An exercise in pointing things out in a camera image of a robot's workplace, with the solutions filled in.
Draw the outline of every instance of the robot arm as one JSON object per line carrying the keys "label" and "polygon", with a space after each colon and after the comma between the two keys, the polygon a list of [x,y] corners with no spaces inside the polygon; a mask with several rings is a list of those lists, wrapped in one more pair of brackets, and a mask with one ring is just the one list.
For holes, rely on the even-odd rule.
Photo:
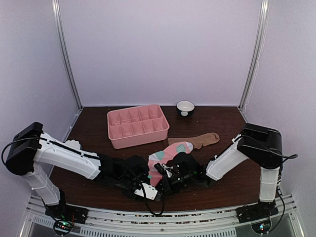
{"label": "robot arm", "polygon": [[70,170],[106,186],[119,186],[132,199],[143,198],[144,190],[146,198],[160,200],[160,193],[148,184],[149,168],[141,157],[122,160],[86,152],[81,150],[79,142],[62,143],[43,132],[42,124],[34,122],[14,137],[5,166],[29,183],[53,218],[72,220],[74,215],[75,222],[84,223],[87,210],[66,205],[64,192],[50,181],[39,162]]}

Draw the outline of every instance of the white wall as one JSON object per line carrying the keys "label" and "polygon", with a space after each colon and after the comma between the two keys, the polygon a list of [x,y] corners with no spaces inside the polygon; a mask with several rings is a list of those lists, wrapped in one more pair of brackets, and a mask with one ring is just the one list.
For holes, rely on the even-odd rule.
{"label": "white wall", "polygon": [[[51,1],[0,0],[0,151],[34,121],[63,139],[76,104],[61,57]],[[0,236],[17,235],[30,188],[0,164]]]}
{"label": "white wall", "polygon": [[239,105],[260,0],[67,0],[67,48],[85,106]]}
{"label": "white wall", "polygon": [[284,164],[282,187],[293,193],[308,236],[316,223],[316,1],[274,0],[246,117],[278,129]]}

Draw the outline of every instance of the wire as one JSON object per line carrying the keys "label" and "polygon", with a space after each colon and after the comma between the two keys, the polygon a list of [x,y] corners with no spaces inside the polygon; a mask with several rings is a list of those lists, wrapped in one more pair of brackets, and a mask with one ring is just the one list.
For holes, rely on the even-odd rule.
{"label": "wire", "polygon": [[22,139],[19,139],[19,140],[15,140],[15,141],[13,141],[13,142],[10,142],[10,143],[8,143],[5,147],[4,147],[4,149],[2,150],[2,153],[1,153],[1,160],[2,160],[2,163],[5,165],[5,162],[4,162],[4,152],[5,152],[5,150],[9,147],[9,146],[11,146],[12,144],[15,144],[15,143],[17,143],[17,142],[21,142],[21,141],[27,141],[27,140],[44,140],[44,141],[47,141],[47,139],[45,139],[45,138],[42,138],[42,137],[27,137],[27,138],[22,138]]}
{"label": "wire", "polygon": [[154,215],[154,216],[161,216],[164,212],[164,198],[163,196],[161,196],[161,201],[162,201],[162,206],[161,206],[161,210],[160,210],[160,213],[154,213],[152,211],[152,209],[150,208],[148,202],[147,202],[147,197],[146,197],[146,191],[145,191],[145,188],[142,184],[142,182],[139,180],[138,176],[134,173],[134,171],[128,167],[126,164],[122,163],[122,162],[119,162],[119,161],[113,161],[113,163],[116,163],[116,164],[119,164],[121,166],[123,166],[125,169],[127,169],[135,178],[135,180],[137,181],[137,183],[140,185],[142,191],[143,191],[143,194],[144,194],[144,203],[145,203],[145,206],[147,207],[148,211]]}
{"label": "wire", "polygon": [[237,138],[237,140],[239,140],[239,139],[242,138],[242,137],[249,138],[250,140],[252,140],[252,141],[254,141],[255,143],[257,143],[259,146],[261,146],[262,148],[264,148],[266,151],[268,151],[268,152],[270,152],[270,153],[272,153],[272,154],[274,154],[274,155],[276,155],[276,156],[278,156],[278,157],[285,158],[285,160],[283,161],[283,163],[284,163],[285,161],[287,161],[288,159],[295,159],[295,158],[298,157],[298,154],[293,154],[293,155],[291,155],[291,156],[289,156],[289,157],[288,157],[288,156],[284,156],[284,155],[280,155],[280,154],[278,154],[278,153],[276,153],[276,152],[270,150],[268,147],[266,147],[266,146],[263,145],[262,143],[258,142],[256,139],[254,139],[254,138],[252,138],[252,137],[250,137],[250,136],[247,136],[247,135],[241,135],[240,137]]}
{"label": "wire", "polygon": [[283,212],[282,212],[282,215],[281,215],[279,221],[276,223],[276,225],[275,225],[271,230],[269,230],[269,233],[272,232],[272,231],[274,231],[275,228],[280,224],[280,222],[281,222],[281,220],[282,220],[282,218],[283,218],[283,216],[284,216],[284,213],[285,213],[285,203],[284,203],[284,200],[283,200],[283,198],[282,198],[282,195],[280,195],[278,192],[277,192],[277,195],[278,195],[278,197],[281,199],[281,201],[282,201],[282,203],[283,203]]}

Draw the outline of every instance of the tan sock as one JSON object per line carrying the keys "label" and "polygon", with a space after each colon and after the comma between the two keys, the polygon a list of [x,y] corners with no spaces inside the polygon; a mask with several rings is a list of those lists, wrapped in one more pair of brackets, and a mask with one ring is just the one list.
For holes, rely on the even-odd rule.
{"label": "tan sock", "polygon": [[200,149],[202,146],[208,146],[219,141],[219,135],[215,132],[203,134],[198,137],[188,138],[168,138],[169,145],[176,142],[191,142],[194,149]]}

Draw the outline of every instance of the wooden table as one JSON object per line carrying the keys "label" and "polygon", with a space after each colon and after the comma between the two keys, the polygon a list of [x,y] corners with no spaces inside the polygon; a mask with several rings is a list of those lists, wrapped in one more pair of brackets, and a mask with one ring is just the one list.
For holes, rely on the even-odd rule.
{"label": "wooden table", "polygon": [[[168,146],[165,140],[115,150],[108,138],[107,113],[116,109],[121,108],[84,108],[69,139],[80,141],[84,150],[120,158],[140,155],[148,159],[150,154]],[[208,163],[210,158],[226,149],[245,123],[235,107],[196,107],[190,118],[178,116],[175,107],[162,107],[162,110],[170,124],[168,137],[191,137],[208,132],[219,134],[217,144],[191,152],[201,164]],[[50,178],[66,193],[66,200],[70,204],[127,211],[147,210],[142,201],[128,199],[120,188],[104,187],[58,167],[54,168]],[[209,188],[190,186],[180,194],[165,197],[165,210],[202,210],[253,203],[258,201],[259,190],[260,167],[246,160]],[[153,210],[160,210],[160,202],[150,201],[150,205]]]}

